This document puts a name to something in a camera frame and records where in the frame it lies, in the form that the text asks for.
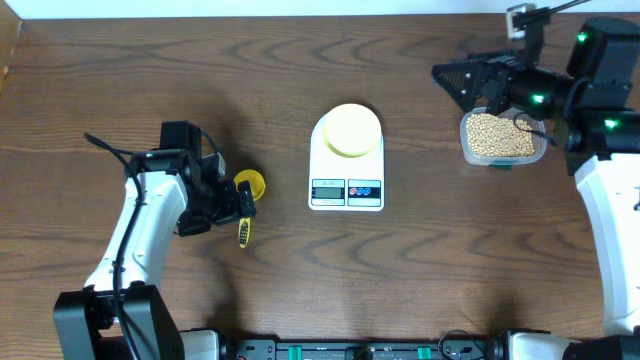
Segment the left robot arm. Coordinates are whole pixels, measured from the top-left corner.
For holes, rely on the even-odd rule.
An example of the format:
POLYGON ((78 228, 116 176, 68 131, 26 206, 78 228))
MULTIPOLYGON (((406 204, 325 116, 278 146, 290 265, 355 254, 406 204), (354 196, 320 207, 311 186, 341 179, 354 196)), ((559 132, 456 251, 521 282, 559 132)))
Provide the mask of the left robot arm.
POLYGON ((236 223, 242 245, 256 215, 251 185, 225 176, 206 133, 165 122, 158 147, 117 149, 88 135, 123 165, 125 202, 109 245, 79 291, 63 292, 53 318, 67 359, 236 359, 235 343, 211 329, 181 331, 161 297, 170 243, 236 223))

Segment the yellow measuring scoop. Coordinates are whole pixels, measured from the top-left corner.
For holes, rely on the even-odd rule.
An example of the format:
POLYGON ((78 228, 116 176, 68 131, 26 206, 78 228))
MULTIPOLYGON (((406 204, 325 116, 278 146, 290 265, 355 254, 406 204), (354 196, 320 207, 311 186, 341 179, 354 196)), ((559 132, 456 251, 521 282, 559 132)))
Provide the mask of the yellow measuring scoop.
POLYGON ((251 219, 257 213, 255 203, 264 195, 266 183, 262 174, 253 169, 246 169, 237 173, 234 177, 234 182, 241 196, 246 196, 248 193, 251 194, 249 209, 247 211, 243 210, 238 228, 239 246, 246 248, 250 241, 251 219))

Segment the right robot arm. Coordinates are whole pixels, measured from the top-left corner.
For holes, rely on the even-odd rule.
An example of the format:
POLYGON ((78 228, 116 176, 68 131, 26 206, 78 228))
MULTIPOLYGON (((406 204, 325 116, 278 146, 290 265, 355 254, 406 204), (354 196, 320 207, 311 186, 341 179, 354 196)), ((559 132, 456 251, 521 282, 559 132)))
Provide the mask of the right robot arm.
POLYGON ((520 50, 470 54, 431 75, 465 111, 479 98, 498 115, 511 108, 555 124, 548 143, 562 149, 591 223, 601 273, 604 335, 571 340, 509 329, 481 348, 483 359, 636 359, 639 356, 639 114, 627 107, 639 56, 637 24, 587 19, 565 74, 538 65, 547 8, 516 15, 520 50))

